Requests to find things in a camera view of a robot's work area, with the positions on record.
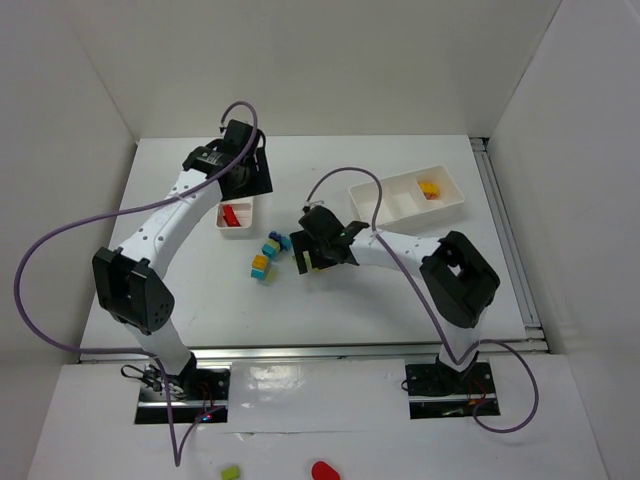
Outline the lime rounded lego brick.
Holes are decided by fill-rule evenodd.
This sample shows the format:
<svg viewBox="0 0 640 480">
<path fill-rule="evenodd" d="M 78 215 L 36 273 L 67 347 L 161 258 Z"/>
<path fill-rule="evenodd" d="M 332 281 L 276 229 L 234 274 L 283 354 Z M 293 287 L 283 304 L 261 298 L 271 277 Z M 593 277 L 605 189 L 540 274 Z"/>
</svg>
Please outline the lime rounded lego brick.
<svg viewBox="0 0 640 480">
<path fill-rule="evenodd" d="M 311 263 L 310 252 L 309 251 L 304 251 L 303 252 L 303 258 L 304 258 L 306 269 L 308 271 L 312 270 L 313 266 L 312 266 L 312 263 Z"/>
</svg>

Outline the red lego brick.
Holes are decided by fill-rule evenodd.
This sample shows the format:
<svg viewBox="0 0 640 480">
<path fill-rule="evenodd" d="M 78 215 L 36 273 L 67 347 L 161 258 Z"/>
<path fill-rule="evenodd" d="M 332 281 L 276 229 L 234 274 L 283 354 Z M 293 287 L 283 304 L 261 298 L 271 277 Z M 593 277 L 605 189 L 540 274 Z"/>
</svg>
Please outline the red lego brick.
<svg viewBox="0 0 640 480">
<path fill-rule="evenodd" d="M 233 208 L 231 205 L 224 204 L 222 206 L 222 218 L 229 228 L 238 228 L 241 227 L 241 223 L 238 220 Z"/>
</svg>

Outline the yellow butterfly lego brick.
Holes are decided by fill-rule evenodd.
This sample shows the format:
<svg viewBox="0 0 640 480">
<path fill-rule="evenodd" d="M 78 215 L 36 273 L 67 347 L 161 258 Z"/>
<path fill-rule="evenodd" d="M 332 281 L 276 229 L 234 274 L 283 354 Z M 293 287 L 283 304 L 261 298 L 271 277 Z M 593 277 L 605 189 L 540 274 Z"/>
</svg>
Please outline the yellow butterfly lego brick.
<svg viewBox="0 0 640 480">
<path fill-rule="evenodd" d="M 441 197 L 440 188 L 431 182 L 419 182 L 418 186 L 427 201 L 439 200 Z"/>
</svg>

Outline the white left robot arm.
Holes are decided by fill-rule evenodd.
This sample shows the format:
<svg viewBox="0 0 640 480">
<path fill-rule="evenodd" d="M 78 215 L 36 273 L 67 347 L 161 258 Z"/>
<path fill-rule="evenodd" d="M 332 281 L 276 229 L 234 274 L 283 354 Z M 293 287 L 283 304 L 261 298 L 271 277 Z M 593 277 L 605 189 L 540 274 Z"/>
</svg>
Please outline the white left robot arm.
<svg viewBox="0 0 640 480">
<path fill-rule="evenodd" d="M 100 306 L 160 359 L 171 383 L 182 390 L 204 376 L 171 321 L 175 298 L 164 283 L 169 265 L 219 203 L 273 190 L 264 133 L 237 120 L 222 133 L 188 155 L 167 195 L 169 204 L 155 209 L 117 248 L 101 248 L 92 259 Z"/>
</svg>

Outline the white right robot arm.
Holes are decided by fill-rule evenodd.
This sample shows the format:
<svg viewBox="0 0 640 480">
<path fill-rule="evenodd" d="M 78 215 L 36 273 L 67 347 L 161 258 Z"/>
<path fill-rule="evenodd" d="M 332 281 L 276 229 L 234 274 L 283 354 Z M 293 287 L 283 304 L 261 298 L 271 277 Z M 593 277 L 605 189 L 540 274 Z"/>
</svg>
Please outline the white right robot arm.
<svg viewBox="0 0 640 480">
<path fill-rule="evenodd" d="M 419 238 L 362 221 L 343 225 L 324 206 L 306 208 L 299 225 L 290 239 L 301 274 L 342 264 L 401 272 L 441 339 L 436 384 L 446 394 L 467 381 L 478 357 L 480 324 L 500 279 L 464 234 Z"/>
</svg>

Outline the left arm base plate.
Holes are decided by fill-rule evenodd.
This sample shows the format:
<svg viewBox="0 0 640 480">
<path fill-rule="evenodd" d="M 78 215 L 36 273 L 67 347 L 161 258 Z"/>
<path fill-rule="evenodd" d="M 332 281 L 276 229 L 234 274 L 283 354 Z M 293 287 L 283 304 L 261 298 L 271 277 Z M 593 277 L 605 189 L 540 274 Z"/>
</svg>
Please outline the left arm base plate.
<svg viewBox="0 0 640 480">
<path fill-rule="evenodd" d="M 160 371 L 155 365 L 140 368 L 124 365 L 121 375 L 140 383 L 134 423 L 136 425 L 166 425 L 168 413 L 166 391 Z M 228 398 L 231 369 L 205 368 L 199 371 L 195 385 L 187 390 L 171 382 L 171 410 L 176 424 L 190 424 L 198 417 L 205 424 L 228 421 Z"/>
</svg>

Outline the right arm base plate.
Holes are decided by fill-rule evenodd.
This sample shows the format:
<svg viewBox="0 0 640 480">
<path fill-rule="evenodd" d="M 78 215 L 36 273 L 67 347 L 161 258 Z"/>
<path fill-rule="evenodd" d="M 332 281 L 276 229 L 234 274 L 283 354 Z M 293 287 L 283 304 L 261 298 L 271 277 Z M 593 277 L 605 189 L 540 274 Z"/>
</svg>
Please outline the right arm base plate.
<svg viewBox="0 0 640 480">
<path fill-rule="evenodd" d="M 408 395 L 412 420 L 499 416 L 493 372 L 488 362 L 476 363 L 463 378 L 449 375 L 435 363 L 405 365 L 401 389 Z"/>
</svg>

